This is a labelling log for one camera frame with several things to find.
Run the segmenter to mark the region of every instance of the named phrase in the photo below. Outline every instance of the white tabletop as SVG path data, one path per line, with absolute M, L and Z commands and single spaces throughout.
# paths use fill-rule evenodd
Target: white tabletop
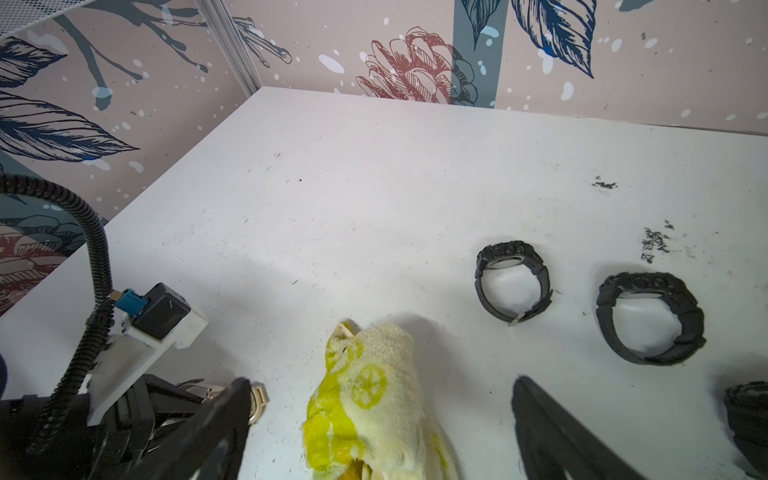
M 768 372 L 767 158 L 764 137 L 264 88 L 107 225 L 114 285 L 165 282 L 210 318 L 153 373 L 266 385 L 241 478 L 310 478 L 300 426 L 348 317 L 414 337 L 467 480 L 524 478 L 522 374 L 650 480 L 742 478 L 720 397 Z M 669 236 L 651 265 L 645 228 Z M 473 287 L 477 252 L 505 240 L 557 290 L 514 328 Z M 626 270 L 698 298 L 708 342 L 684 364 L 603 340 L 597 288 Z M 80 249 L 0 318 L 6 399 L 53 390 L 92 306 Z

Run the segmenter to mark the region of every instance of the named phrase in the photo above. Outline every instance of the black cable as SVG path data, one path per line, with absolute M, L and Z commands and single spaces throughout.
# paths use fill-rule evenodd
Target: black cable
M 104 348 L 110 328 L 114 325 L 114 305 L 109 298 L 112 292 L 112 274 L 109 268 L 107 234 L 101 226 L 98 214 L 85 200 L 61 185 L 41 178 L 23 175 L 0 175 L 0 194 L 26 195 L 45 200 L 60 207 L 83 228 L 88 245 L 88 259 L 91 262 L 94 296 L 96 304 L 86 321 L 77 349 L 69 366 L 61 377 L 56 389 L 45 404 L 32 437 L 27 453 L 39 455 L 50 445 L 61 429 L 69 409 L 83 384 L 85 375 L 94 367 L 98 353 Z

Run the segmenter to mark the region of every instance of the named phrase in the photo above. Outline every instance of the floral wallpaper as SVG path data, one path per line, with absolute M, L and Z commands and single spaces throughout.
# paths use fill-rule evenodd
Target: floral wallpaper
M 245 99 L 194 0 L 97 0 L 0 40 L 0 170 L 107 222 Z M 0 314 L 83 242 L 56 206 L 0 196 Z
M 768 134 L 764 0 L 225 3 L 268 86 Z

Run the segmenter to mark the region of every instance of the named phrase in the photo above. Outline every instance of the yellow towel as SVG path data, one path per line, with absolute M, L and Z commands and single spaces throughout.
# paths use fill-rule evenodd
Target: yellow towel
M 314 480 L 457 480 L 413 367 L 413 339 L 386 324 L 336 326 L 326 376 L 306 406 Z

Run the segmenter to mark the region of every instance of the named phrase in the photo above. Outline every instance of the dirt stain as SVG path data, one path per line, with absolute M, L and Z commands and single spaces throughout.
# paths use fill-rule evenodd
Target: dirt stain
M 667 240 L 670 240 L 669 236 L 661 232 L 654 232 L 646 227 L 645 238 L 643 239 L 643 253 L 640 255 L 640 258 L 648 263 L 653 263 L 656 257 L 654 252 L 669 253 L 671 250 L 667 245 Z
M 592 187 L 600 187 L 600 188 L 607 188 L 608 190 L 613 190 L 614 188 L 618 187 L 617 183 L 608 184 L 606 182 L 601 181 L 601 176 L 597 175 L 594 178 L 596 181 L 592 184 Z

